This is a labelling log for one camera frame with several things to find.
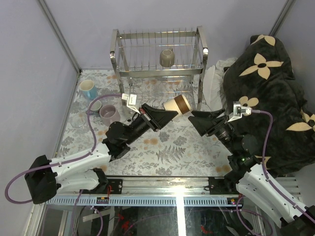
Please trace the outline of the cream and brown mug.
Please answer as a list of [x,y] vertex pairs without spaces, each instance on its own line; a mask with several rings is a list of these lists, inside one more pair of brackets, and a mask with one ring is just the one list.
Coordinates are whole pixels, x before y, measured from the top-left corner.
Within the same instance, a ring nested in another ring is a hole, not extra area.
[[167,111],[178,112],[177,116],[182,116],[192,110],[187,98],[184,95],[178,95],[163,103],[163,107]]

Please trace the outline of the pink ribbed mug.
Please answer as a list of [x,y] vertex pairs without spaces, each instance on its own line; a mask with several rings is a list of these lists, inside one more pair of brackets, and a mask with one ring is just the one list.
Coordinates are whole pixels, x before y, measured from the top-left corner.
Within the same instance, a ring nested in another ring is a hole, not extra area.
[[110,124],[120,121],[121,116],[113,105],[104,105],[99,110],[99,115],[104,125],[110,126]]

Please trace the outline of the olive grey mug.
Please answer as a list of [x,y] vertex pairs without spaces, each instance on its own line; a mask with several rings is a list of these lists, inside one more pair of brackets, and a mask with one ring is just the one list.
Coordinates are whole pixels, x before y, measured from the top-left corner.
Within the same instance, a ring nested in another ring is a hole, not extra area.
[[162,67],[172,67],[175,63],[175,54],[173,52],[173,48],[162,50],[159,56],[159,62]]

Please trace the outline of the grey-blue textured mug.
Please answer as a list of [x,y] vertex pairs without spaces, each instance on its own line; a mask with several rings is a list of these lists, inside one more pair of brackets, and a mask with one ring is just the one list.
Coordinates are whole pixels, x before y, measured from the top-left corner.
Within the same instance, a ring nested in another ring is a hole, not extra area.
[[89,111],[86,110],[86,114],[87,115],[91,115],[91,116],[99,116],[99,111],[102,108],[102,103],[98,100],[96,102],[94,102],[92,105],[92,102],[90,103],[88,109],[90,109]]

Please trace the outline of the clear glass tumbler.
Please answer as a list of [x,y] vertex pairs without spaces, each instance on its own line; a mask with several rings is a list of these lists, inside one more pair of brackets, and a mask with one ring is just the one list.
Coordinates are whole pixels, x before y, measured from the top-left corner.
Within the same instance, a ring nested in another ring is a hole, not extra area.
[[86,121],[86,116],[77,114],[70,119],[70,124],[73,128],[80,128],[85,125]]

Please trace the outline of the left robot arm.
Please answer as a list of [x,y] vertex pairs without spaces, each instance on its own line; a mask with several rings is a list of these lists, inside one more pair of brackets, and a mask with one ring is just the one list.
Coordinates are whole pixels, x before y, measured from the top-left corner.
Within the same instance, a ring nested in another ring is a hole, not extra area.
[[159,131],[178,115],[176,111],[140,107],[137,117],[129,124],[115,121],[110,124],[106,138],[94,150],[81,151],[68,157],[49,160],[42,155],[35,159],[24,175],[31,201],[44,203],[59,193],[85,190],[102,194],[108,180],[101,166],[122,158],[129,145],[148,130]]

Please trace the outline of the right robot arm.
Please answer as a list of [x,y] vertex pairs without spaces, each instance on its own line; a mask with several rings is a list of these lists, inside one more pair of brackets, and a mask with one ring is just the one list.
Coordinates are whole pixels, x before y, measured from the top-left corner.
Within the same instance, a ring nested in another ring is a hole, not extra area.
[[282,187],[268,172],[264,160],[254,155],[257,141],[253,135],[236,135],[231,121],[261,110],[236,107],[232,117],[224,109],[215,112],[192,111],[189,121],[200,136],[216,136],[231,152],[231,171],[224,176],[225,190],[239,193],[263,210],[279,227],[283,236],[313,236],[315,207],[306,206]]

